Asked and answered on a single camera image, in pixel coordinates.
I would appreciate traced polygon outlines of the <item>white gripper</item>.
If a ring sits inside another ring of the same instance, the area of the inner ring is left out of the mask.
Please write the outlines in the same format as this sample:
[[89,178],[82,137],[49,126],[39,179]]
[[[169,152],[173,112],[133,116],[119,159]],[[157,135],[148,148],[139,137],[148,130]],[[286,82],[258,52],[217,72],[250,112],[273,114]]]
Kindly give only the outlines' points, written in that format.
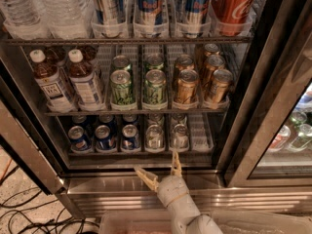
[[157,175],[141,167],[135,167],[135,172],[150,190],[157,191],[157,196],[165,208],[176,202],[181,205],[189,202],[189,189],[182,178],[181,163],[176,151],[173,152],[171,175],[166,176],[160,184]]

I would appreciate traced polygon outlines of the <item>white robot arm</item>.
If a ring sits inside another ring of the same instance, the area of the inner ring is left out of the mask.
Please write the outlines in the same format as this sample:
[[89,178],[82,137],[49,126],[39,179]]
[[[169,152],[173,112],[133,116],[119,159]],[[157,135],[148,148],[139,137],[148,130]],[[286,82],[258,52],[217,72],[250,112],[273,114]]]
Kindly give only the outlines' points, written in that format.
[[157,194],[167,209],[171,220],[172,234],[223,234],[214,220],[201,214],[193,201],[188,186],[182,177],[177,152],[173,153],[171,173],[161,181],[141,167],[135,167],[137,176]]

